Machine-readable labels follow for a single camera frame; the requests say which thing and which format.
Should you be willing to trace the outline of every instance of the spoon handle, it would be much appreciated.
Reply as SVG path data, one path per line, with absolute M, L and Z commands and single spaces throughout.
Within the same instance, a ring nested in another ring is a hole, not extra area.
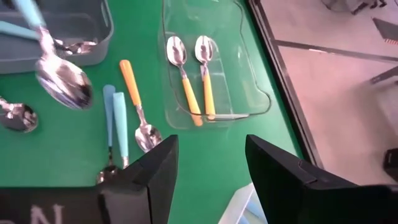
M 203 90 L 205 92 L 205 109 L 207 118 L 209 120 L 214 120 L 216 109 L 214 106 L 213 90 L 211 89 L 211 80 L 209 70 L 207 66 L 201 66 L 202 79 L 203 79 Z
M 126 168 L 129 165 L 129 142 L 127 139 L 127 113 L 124 93 L 113 93 L 113 108 L 123 168 Z
M 124 77 L 124 81 L 126 82 L 127 88 L 129 89 L 132 103 L 134 104 L 134 106 L 141 105 L 141 98 L 139 97 L 138 87 L 136 79 L 134 78 L 134 72 L 132 72 L 130 61 L 121 60 L 119 65 Z
M 189 79 L 187 77 L 182 78 L 182 85 L 184 86 L 185 95 L 187 96 L 189 110 L 191 111 L 191 113 L 193 113 L 192 114 L 193 123 L 195 123 L 196 126 L 202 126 L 203 121 L 201 120 L 200 115 L 195 115 L 195 114 L 200 114 L 200 109 L 197 99 L 195 98 L 195 94 L 192 90 L 191 83 L 189 82 Z
M 0 21 L 0 33 L 32 40 L 39 39 L 39 35 L 36 33 L 36 31 L 25 27 L 17 26 L 15 24 L 11 24 L 5 21 Z
M 105 115 L 106 115 L 106 128 L 108 130 L 108 147 L 112 147 L 112 133 L 113 133 L 113 93 L 115 87 L 112 85 L 105 85 L 103 88 Z
M 43 15 L 33 0 L 13 0 L 18 11 L 25 17 L 30 28 L 45 27 Z

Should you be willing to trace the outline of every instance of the spoon bowl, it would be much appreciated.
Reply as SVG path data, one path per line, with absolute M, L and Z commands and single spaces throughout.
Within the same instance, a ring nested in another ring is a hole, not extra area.
M 187 61 L 187 51 L 184 43 L 177 36 L 169 37 L 166 52 L 168 60 L 177 67 L 182 67 Z
M 202 64 L 207 64 L 213 58 L 213 45 L 209 37 L 199 36 L 195 45 L 195 56 Z
M 136 129 L 136 141 L 144 152 L 149 152 L 162 141 L 162 135 L 153 125 L 142 124 Z
M 87 54 L 97 45 L 96 42 L 83 41 L 74 44 L 65 44 L 62 40 L 54 39 L 55 48 L 63 50 L 67 55 Z
M 37 115 L 30 106 L 23 103 L 7 103 L 2 98 L 0 98 L 0 105 L 3 110 L 0 122 L 6 128 L 28 133 L 37 127 Z
M 109 165 L 106 166 L 103 170 L 99 172 L 97 175 L 97 184 L 100 184 L 104 181 L 112 179 L 115 175 L 117 175 L 121 171 L 120 168 L 118 168 L 115 165 Z
M 93 90 L 82 69 L 55 54 L 44 54 L 36 68 L 39 83 L 58 102 L 72 109 L 91 106 Z

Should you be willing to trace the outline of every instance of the gray floor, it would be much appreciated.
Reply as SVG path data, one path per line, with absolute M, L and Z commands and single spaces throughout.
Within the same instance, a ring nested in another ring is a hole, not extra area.
M 357 16 L 331 12 L 319 0 L 263 0 L 263 5 L 277 40 L 398 57 L 398 46 L 385 43 L 371 20 L 398 24 L 398 6 L 387 2 Z M 325 169 L 361 185 L 394 183 L 381 164 L 385 150 L 398 147 L 398 86 L 372 86 L 369 79 L 398 64 L 279 50 Z

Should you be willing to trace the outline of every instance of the orange-handled spoon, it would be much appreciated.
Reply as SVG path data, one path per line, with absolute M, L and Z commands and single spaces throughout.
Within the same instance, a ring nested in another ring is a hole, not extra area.
M 211 58 L 213 57 L 213 46 L 209 37 L 205 35 L 198 37 L 195 44 L 195 56 L 198 61 L 203 64 L 200 71 L 203 80 L 203 92 L 205 93 L 205 110 L 207 118 L 209 120 L 214 120 L 216 109 L 214 106 L 213 90 L 211 89 L 209 69 L 207 67 L 208 62 L 211 61 Z
M 168 60 L 180 69 L 182 85 L 184 86 L 185 96 L 187 97 L 193 123 L 195 123 L 196 126 L 202 126 L 203 121 L 201 120 L 199 105 L 187 77 L 187 73 L 185 73 L 183 69 L 183 65 L 187 61 L 187 51 L 185 50 L 184 44 L 177 36 L 172 36 L 167 40 L 166 48 Z
M 162 141 L 162 135 L 155 126 L 148 124 L 145 119 L 141 98 L 130 62 L 128 60 L 121 60 L 120 69 L 129 90 L 132 103 L 136 106 L 137 114 L 141 121 L 139 127 L 136 129 L 136 141 L 139 147 L 147 153 Z

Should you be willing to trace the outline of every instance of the blue-handled spoon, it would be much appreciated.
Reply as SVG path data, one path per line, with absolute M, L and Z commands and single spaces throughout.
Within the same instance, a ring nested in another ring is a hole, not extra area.
M 39 40 L 40 36 L 34 30 L 17 26 L 6 21 L 0 21 L 0 34 L 14 35 L 30 40 Z M 92 48 L 97 45 L 93 41 L 82 41 L 73 44 L 65 44 L 64 41 L 53 39 L 54 46 L 57 50 L 64 51 L 67 55 L 73 54 L 87 54 L 90 53 Z
M 124 93 L 113 94 L 114 120 L 118 132 L 120 154 L 123 160 L 123 169 L 129 165 L 129 141 L 127 139 L 127 113 Z
M 39 35 L 43 54 L 36 63 L 36 78 L 53 98 L 72 109 L 88 109 L 93 88 L 86 73 L 55 53 L 54 41 L 33 0 L 13 0 L 29 27 Z
M 106 128 L 108 130 L 108 165 L 99 172 L 97 175 L 97 183 L 102 183 L 105 180 L 112 178 L 112 176 L 116 175 L 120 169 L 113 164 L 113 156 L 112 156 L 112 136 L 113 136 L 113 93 L 115 92 L 115 88 L 112 85 L 106 85 L 103 88 L 104 93 L 104 103 L 105 103 L 105 115 L 106 115 Z

